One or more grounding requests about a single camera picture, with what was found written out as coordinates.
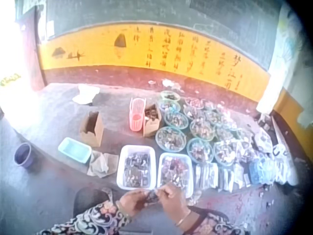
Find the patterned clothing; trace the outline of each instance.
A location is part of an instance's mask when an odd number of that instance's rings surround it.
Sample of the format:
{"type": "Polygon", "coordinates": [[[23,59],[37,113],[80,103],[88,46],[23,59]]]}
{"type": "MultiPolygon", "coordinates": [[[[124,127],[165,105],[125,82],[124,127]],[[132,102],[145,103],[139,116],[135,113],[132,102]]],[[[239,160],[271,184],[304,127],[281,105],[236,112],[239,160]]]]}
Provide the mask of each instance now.
{"type": "Polygon", "coordinates": [[[118,235],[118,229],[130,223],[130,220],[110,201],[88,209],[64,224],[54,225],[38,235],[52,234],[99,234],[118,235]]]}
{"type": "Polygon", "coordinates": [[[207,213],[202,223],[191,233],[192,235],[248,235],[249,232],[235,227],[226,218],[207,213]]]}
{"type": "MultiPolygon", "coordinates": [[[[199,221],[199,226],[190,231],[192,235],[247,235],[248,232],[234,227],[228,220],[206,213],[199,221]]],[[[88,209],[82,214],[64,224],[54,225],[50,230],[43,230],[38,235],[53,234],[97,234],[118,235],[118,229],[130,223],[128,219],[112,202],[106,201],[88,209]]]]}

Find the small box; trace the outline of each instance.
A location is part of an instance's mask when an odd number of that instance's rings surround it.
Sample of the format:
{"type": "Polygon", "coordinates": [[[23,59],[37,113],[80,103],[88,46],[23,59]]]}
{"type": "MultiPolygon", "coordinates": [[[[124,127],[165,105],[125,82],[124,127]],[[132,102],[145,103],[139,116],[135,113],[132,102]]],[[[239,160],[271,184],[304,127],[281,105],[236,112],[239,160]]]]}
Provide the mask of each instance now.
{"type": "Polygon", "coordinates": [[[89,112],[80,127],[82,141],[91,147],[100,147],[104,126],[99,112],[89,112]]]}
{"type": "Polygon", "coordinates": [[[143,120],[143,136],[145,137],[153,136],[156,134],[157,130],[160,127],[162,119],[160,109],[158,108],[157,104],[146,106],[144,114],[145,116],[143,120]],[[148,117],[148,113],[151,110],[156,110],[156,118],[148,117]]]}

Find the white paper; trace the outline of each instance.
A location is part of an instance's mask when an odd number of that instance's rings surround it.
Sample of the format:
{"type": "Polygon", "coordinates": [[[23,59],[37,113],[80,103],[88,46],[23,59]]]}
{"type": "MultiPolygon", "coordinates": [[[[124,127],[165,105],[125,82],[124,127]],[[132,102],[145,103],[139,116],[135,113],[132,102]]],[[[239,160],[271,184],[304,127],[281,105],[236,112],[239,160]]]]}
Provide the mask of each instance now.
{"type": "Polygon", "coordinates": [[[99,87],[88,86],[85,84],[79,84],[78,89],[79,95],[73,98],[73,101],[78,104],[92,103],[93,98],[100,92],[99,87]]]}
{"type": "Polygon", "coordinates": [[[54,35],[54,21],[48,21],[45,29],[47,33],[47,38],[53,36],[54,35]]]}

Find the white plastic tray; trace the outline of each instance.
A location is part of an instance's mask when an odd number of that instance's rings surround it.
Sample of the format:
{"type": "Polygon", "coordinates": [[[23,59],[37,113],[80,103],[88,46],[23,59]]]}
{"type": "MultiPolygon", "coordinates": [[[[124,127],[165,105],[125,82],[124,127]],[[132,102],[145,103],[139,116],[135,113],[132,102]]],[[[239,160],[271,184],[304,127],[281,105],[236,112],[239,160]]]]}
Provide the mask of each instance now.
{"type": "Polygon", "coordinates": [[[59,145],[58,150],[70,158],[86,163],[91,156],[91,147],[70,137],[66,137],[59,145]]]}
{"type": "Polygon", "coordinates": [[[181,160],[185,161],[189,167],[189,183],[188,189],[186,190],[186,198],[189,198],[194,193],[194,174],[192,170],[192,162],[191,159],[185,154],[178,154],[178,153],[162,153],[160,156],[160,161],[158,165],[158,174],[157,174],[157,188],[161,186],[161,170],[162,170],[162,163],[165,157],[172,157],[172,158],[180,158],[181,160]]]}
{"type": "Polygon", "coordinates": [[[150,185],[145,189],[154,189],[157,183],[157,165],[156,152],[153,148],[144,145],[126,145],[122,148],[118,162],[116,183],[121,189],[133,190],[137,188],[126,187],[123,185],[123,174],[125,169],[126,158],[135,152],[147,153],[150,155],[150,185]]]}

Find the plastic bag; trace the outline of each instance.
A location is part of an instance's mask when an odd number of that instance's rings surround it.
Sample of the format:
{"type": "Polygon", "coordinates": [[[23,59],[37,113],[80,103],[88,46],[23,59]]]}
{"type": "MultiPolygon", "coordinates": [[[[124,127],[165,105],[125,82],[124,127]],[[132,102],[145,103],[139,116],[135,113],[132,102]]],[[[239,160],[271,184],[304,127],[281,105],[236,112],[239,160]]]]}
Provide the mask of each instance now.
{"type": "Polygon", "coordinates": [[[268,133],[266,133],[263,128],[260,128],[260,131],[254,136],[255,143],[258,149],[264,153],[272,153],[273,152],[273,144],[272,140],[268,133]]]}

